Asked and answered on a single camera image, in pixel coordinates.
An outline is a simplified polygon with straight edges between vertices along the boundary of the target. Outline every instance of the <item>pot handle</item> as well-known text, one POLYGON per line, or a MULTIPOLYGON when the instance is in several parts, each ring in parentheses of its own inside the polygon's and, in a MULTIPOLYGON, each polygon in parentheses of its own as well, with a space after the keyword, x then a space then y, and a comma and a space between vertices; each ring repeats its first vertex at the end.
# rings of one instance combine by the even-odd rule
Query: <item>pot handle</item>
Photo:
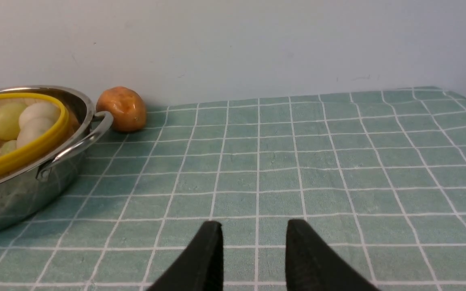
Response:
POLYGON ((76 144, 64 149, 60 153, 58 153, 55 157, 51 160, 45 162, 38 170, 36 179, 40 181, 44 181, 48 179, 50 176, 51 168, 54 167, 56 164, 59 164, 63 160, 67 160, 73 156, 78 155, 79 153, 85 151, 89 146, 99 140, 102 135, 104 135, 107 130, 112 125, 113 117, 110 112, 108 111, 100 111, 95 113, 93 116, 94 121, 101 121, 98 126, 91 131, 85 138, 81 139, 76 144))

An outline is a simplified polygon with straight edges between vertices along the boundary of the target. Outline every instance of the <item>garlic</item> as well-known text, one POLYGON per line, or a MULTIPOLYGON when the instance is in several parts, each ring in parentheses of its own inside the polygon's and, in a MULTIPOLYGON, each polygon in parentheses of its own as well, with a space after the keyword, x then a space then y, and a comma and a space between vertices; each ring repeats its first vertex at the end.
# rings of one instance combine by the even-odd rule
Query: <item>garlic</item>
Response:
POLYGON ((26 122, 24 127, 21 128, 17 141, 15 143, 16 148, 22 148, 26 144, 36 140, 41 135, 43 135, 48 129, 50 129, 55 121, 52 121, 46 117, 34 118, 26 122))
POLYGON ((23 127, 34 118, 49 118, 54 123, 57 122, 61 115, 60 109, 50 102, 34 103, 21 113, 19 116, 19 128, 22 130, 23 127))

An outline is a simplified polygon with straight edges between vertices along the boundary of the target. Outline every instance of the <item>green checkered tablecloth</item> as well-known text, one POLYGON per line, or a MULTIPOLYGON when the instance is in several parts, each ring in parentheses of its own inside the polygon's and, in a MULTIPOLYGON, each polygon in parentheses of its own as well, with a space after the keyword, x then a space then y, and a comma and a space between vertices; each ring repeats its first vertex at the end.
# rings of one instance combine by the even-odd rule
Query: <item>green checkered tablecloth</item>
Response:
POLYGON ((285 289, 306 219, 385 291, 466 291, 466 99, 438 88, 151 108, 45 210, 0 232, 0 291, 138 291, 208 219, 225 290, 285 289))

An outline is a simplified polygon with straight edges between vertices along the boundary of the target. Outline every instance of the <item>onion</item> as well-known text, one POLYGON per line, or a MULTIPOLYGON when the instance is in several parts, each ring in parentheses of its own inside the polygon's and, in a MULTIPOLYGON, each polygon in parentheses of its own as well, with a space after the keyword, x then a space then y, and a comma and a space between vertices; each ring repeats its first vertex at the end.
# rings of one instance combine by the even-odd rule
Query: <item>onion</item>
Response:
POLYGON ((34 103, 28 106, 19 116, 19 128, 23 127, 35 118, 48 118, 53 122, 57 122, 61 115, 60 109, 50 102, 34 103))
POLYGON ((23 102, 11 102, 0 107, 0 139, 13 140, 19 134, 19 116, 26 108, 23 102))
POLYGON ((43 135, 48 129, 50 129, 54 121, 46 117, 39 117, 29 120, 24 127, 21 128, 21 132, 17 137, 15 143, 17 149, 24 147, 26 144, 36 140, 43 135))

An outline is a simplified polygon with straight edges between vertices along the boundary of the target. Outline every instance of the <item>yellow plastic rim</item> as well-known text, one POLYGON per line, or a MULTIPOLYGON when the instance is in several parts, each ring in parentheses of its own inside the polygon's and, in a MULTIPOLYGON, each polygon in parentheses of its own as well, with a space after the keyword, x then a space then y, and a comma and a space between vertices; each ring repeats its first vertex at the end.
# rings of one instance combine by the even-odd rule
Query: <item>yellow plastic rim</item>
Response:
POLYGON ((0 156, 0 175, 33 162, 50 151, 66 136, 70 126, 70 119, 64 104, 54 97, 37 93, 3 93, 1 99, 33 98, 51 102, 61 110, 59 119, 42 136, 26 144, 24 147, 0 156))

